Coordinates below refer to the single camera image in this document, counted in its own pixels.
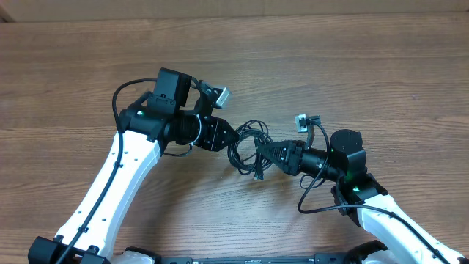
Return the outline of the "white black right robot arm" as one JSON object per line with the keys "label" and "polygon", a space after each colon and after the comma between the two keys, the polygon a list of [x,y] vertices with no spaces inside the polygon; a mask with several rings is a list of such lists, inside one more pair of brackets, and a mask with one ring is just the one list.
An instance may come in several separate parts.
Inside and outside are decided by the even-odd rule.
{"label": "white black right robot arm", "polygon": [[345,263],[468,262],[413,221],[367,171],[359,132],[334,132],[326,150],[308,147],[305,141],[282,141],[261,145],[257,151],[288,175],[304,173],[333,182],[332,208],[376,238],[346,253]]}

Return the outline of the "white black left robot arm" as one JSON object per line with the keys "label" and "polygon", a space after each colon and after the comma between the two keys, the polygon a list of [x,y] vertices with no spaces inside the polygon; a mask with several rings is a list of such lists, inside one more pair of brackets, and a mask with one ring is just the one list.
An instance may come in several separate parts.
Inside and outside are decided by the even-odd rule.
{"label": "white black left robot arm", "polygon": [[158,254],[128,247],[114,255],[122,221],[144,178],[157,165],[169,142],[218,152],[239,136],[214,117],[231,92],[193,76],[161,68],[146,91],[127,108],[113,107],[117,127],[104,165],[81,204],[53,239],[37,237],[30,263],[160,263]]}

